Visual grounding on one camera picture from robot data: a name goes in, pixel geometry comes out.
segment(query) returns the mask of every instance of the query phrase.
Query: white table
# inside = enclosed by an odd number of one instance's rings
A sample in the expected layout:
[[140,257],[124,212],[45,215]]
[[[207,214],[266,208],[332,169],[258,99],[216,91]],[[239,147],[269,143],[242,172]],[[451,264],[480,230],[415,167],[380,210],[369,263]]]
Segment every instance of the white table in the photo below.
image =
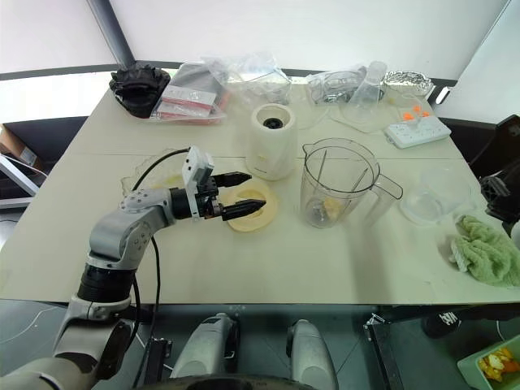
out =
[[[309,111],[294,107],[301,118]],[[77,290],[93,225],[121,200],[120,179],[165,148],[198,145],[214,155],[215,173],[245,171],[249,117],[231,104],[218,126],[146,123],[107,93],[43,184],[0,253],[0,297],[68,301]],[[382,107],[380,118],[395,115]],[[398,150],[382,133],[362,134],[329,119],[299,132],[300,144],[346,137],[374,152],[382,172],[405,190],[428,167],[451,167],[471,183],[480,216],[479,184],[450,139]],[[518,290],[493,288],[448,261],[453,219],[430,227],[409,222],[396,204],[372,228],[363,227],[370,197],[347,219],[316,229],[298,215],[302,169],[269,183],[279,214],[259,232],[240,234],[218,219],[179,221],[158,232],[162,303],[448,304],[518,300]],[[141,300],[155,294],[153,250],[137,278]]]

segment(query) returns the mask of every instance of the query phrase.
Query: clear plastic lid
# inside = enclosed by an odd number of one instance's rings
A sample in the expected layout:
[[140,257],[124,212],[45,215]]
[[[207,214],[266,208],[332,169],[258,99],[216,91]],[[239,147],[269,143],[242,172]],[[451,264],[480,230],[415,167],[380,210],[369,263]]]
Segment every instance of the clear plastic lid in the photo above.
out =
[[381,61],[372,61],[366,71],[365,81],[370,84],[379,84],[387,72],[387,64]]

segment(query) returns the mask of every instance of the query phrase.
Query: gray floor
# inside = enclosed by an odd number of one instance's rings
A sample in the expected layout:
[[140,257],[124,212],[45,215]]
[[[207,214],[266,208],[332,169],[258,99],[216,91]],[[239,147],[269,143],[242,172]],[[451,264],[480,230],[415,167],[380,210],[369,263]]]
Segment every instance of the gray floor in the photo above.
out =
[[[0,220],[19,216],[20,213],[1,213]],[[0,246],[13,227],[13,223],[0,223]],[[372,346],[361,332],[362,322],[373,309],[364,305],[161,306],[156,334],[173,340],[172,356],[167,362],[172,366],[190,333],[204,318],[217,312],[237,315],[242,328],[239,372],[287,377],[286,331],[294,321],[305,318],[322,332],[342,390],[381,389],[383,382]],[[39,302],[0,300],[0,375],[35,358],[49,356],[64,312],[63,308]],[[516,336],[520,318],[501,322],[500,328],[505,338]],[[457,370],[457,360],[499,340],[496,323],[486,320],[464,322],[456,332],[441,340],[425,337],[419,321],[393,324],[388,331],[407,389],[468,389]],[[141,327],[140,335],[145,340],[147,326]],[[134,341],[120,372],[95,388],[130,388],[142,351],[138,341]]]

